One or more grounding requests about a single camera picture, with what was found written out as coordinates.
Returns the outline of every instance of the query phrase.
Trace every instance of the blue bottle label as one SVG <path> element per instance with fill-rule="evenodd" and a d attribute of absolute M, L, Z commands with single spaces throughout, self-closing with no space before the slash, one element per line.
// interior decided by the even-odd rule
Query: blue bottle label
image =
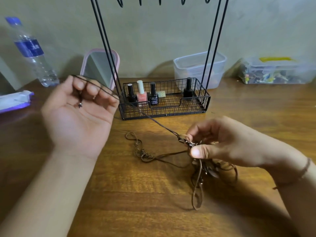
<path fill-rule="evenodd" d="M 44 51 L 36 39 L 14 42 L 24 57 L 43 55 Z"/>

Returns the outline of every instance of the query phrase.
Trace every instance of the hand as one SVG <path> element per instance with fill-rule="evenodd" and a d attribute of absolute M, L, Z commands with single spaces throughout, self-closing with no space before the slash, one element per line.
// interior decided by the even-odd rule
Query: hand
<path fill-rule="evenodd" d="M 287 165 L 290 156 L 302 155 L 290 145 L 228 117 L 194 124 L 186 134 L 190 141 L 204 143 L 191 149 L 192 157 L 198 159 L 221 159 L 239 166 L 269 169 Z"/>
<path fill-rule="evenodd" d="M 100 83 L 91 82 L 97 86 L 68 76 L 48 97 L 42 115 L 57 151 L 96 160 L 108 139 L 119 101 L 101 90 Z"/>

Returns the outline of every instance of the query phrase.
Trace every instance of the bracelet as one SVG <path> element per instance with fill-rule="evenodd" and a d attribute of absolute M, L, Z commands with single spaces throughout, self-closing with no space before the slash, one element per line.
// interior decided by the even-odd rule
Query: bracelet
<path fill-rule="evenodd" d="M 312 159 L 310 159 L 310 158 L 307 159 L 307 163 L 306 163 L 305 167 L 302 169 L 302 171 L 301 171 L 300 175 L 298 176 L 298 178 L 296 178 L 295 180 L 293 180 L 291 182 L 280 184 L 280 185 L 278 185 L 278 186 L 276 186 L 276 187 L 274 187 L 272 189 L 273 190 L 277 190 L 279 188 L 282 188 L 282 187 L 294 184 L 295 182 L 298 182 L 298 181 L 302 180 L 303 177 L 305 176 L 306 172 L 308 171 L 308 168 L 311 165 L 311 161 L 312 161 Z"/>

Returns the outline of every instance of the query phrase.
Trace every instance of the pink nail polish bottle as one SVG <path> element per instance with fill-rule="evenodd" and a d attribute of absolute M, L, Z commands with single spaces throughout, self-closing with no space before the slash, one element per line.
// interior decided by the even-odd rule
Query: pink nail polish bottle
<path fill-rule="evenodd" d="M 143 81 L 142 80 L 138 80 L 137 81 L 137 88 L 138 88 L 138 92 L 137 92 L 137 100 L 138 100 L 138 102 L 147 101 L 147 93 L 144 91 L 144 85 L 143 85 Z M 144 106 L 144 105 L 147 105 L 147 102 L 139 103 L 138 105 L 139 106 Z"/>

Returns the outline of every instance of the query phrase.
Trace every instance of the blue bottle cap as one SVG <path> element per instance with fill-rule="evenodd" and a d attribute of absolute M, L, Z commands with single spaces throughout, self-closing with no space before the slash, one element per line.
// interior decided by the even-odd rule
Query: blue bottle cap
<path fill-rule="evenodd" d="M 22 25 L 22 22 L 18 17 L 5 17 L 5 19 L 10 25 Z"/>

